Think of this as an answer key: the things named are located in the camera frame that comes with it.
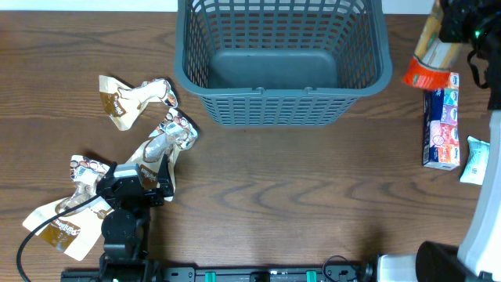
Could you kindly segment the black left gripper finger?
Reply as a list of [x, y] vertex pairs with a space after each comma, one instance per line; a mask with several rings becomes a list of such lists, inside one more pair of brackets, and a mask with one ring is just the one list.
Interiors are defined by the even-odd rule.
[[103, 180], [110, 180], [114, 177], [114, 171], [117, 167], [117, 162], [113, 162], [109, 169], [107, 170], [106, 174], [103, 176]]
[[162, 157], [160, 167], [159, 167], [159, 172], [157, 175], [157, 186], [160, 190], [163, 192], [173, 192], [174, 187], [171, 181], [171, 175], [168, 170], [168, 164], [169, 164], [169, 158], [165, 154]]

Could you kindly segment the orange cracker sleeve package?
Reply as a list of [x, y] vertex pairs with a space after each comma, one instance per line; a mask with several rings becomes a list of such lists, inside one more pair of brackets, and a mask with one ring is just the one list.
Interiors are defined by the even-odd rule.
[[439, 38], [444, 12], [435, 0], [416, 45], [402, 82], [418, 89], [443, 89], [449, 81], [462, 44], [447, 43]]

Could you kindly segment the colourful tissue pack box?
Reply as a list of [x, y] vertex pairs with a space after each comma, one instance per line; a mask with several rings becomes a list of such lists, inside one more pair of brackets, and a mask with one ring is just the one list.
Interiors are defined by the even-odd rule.
[[443, 89], [424, 93], [422, 165], [451, 171], [460, 166], [458, 104], [460, 75], [452, 72]]

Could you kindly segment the light teal tissue packet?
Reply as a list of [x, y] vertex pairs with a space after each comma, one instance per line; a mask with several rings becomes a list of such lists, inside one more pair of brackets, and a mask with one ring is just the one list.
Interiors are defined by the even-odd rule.
[[467, 142], [469, 146], [469, 155], [463, 174], [460, 176], [460, 182], [481, 186], [485, 178], [490, 144], [475, 139], [473, 136], [469, 136]]

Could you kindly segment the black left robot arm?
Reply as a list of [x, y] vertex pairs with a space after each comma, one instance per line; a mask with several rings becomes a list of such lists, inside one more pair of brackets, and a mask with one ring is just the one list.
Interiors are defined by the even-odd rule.
[[173, 195], [169, 159], [162, 157], [158, 187], [146, 190], [139, 165], [114, 163], [98, 182], [96, 192], [113, 209], [101, 225], [104, 253], [98, 281], [162, 281], [158, 261], [147, 258], [150, 209], [162, 206]]

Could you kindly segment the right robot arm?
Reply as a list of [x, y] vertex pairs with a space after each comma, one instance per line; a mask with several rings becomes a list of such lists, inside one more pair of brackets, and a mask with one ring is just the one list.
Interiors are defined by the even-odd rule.
[[457, 135], [459, 75], [450, 68], [461, 45], [468, 58], [486, 60], [485, 81], [471, 63], [475, 84], [488, 89], [490, 140], [468, 137], [461, 182], [481, 186], [473, 220], [460, 246], [423, 242], [417, 253], [380, 255], [358, 271], [360, 281], [498, 281], [500, 279], [500, 3], [436, 1], [403, 82], [423, 89], [423, 165], [451, 170], [460, 164]]

